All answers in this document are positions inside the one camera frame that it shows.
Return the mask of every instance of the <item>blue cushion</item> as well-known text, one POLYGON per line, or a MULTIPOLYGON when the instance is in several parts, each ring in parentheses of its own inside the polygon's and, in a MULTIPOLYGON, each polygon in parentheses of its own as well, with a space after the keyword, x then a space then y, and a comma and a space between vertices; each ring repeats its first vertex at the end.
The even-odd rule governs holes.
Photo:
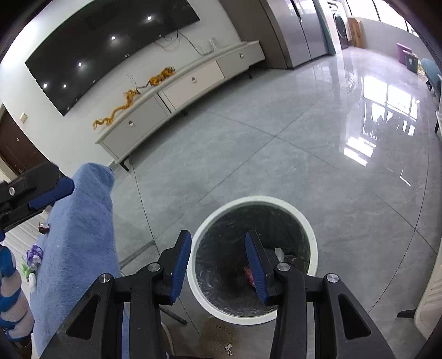
POLYGON ((439 70, 439 67, 433 61, 428 59, 422 59, 420 63, 422 64, 422 68, 425 71, 425 75, 428 77, 429 82, 433 86, 438 96, 440 96, 441 80, 438 74, 442 75, 442 72, 439 70))

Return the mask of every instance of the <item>door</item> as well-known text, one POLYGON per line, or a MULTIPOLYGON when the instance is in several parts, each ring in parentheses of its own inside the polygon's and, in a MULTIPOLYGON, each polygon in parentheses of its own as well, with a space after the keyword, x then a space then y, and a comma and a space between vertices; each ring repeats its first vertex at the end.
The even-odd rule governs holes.
POLYGON ((261 4, 273 25, 287 67, 293 68, 309 61, 309 48, 290 0, 261 0, 261 4))
POLYGON ((312 59, 325 55, 327 44, 313 0, 290 0, 298 12, 312 59))
POLYGON ((0 157, 16 175, 40 163, 49 162, 7 111, 0 119, 0 157))

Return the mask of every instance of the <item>window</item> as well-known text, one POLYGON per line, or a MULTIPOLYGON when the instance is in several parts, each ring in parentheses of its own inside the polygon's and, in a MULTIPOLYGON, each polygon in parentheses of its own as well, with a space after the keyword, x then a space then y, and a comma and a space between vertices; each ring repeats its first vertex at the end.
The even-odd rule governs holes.
POLYGON ((390 5, 383 0, 373 0, 377 7, 379 19, 381 22, 391 26, 396 26, 402 30, 408 31, 407 24, 402 16, 394 11, 390 5))
POLYGON ((379 20, 372 0, 347 0, 347 2, 353 16, 379 20))
POLYGON ((353 16, 381 21, 418 36, 411 25, 384 0, 347 0, 347 3, 353 16))

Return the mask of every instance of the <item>trash bag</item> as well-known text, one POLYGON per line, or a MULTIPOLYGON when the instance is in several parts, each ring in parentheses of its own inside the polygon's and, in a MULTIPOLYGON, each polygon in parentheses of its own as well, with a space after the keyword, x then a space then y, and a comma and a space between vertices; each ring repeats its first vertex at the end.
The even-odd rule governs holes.
POLYGON ((245 236, 257 231, 266 252, 278 259, 275 248, 298 270, 307 273, 310 263, 309 239, 291 214, 270 204, 253 203, 226 212, 211 225, 201 239, 195 257, 195 274, 205 297, 218 309, 238 317, 256 317, 272 312, 249 283, 245 236))

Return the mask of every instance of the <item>light switch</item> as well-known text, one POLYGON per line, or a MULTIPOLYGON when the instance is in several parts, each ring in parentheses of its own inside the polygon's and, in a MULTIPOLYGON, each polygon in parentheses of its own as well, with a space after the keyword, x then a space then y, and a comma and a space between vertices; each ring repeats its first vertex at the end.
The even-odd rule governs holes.
POLYGON ((25 123, 26 120, 27 120, 27 114, 25 114, 25 113, 23 112, 23 113, 21 114, 21 116, 20 116, 20 121, 21 121, 22 123, 25 123))

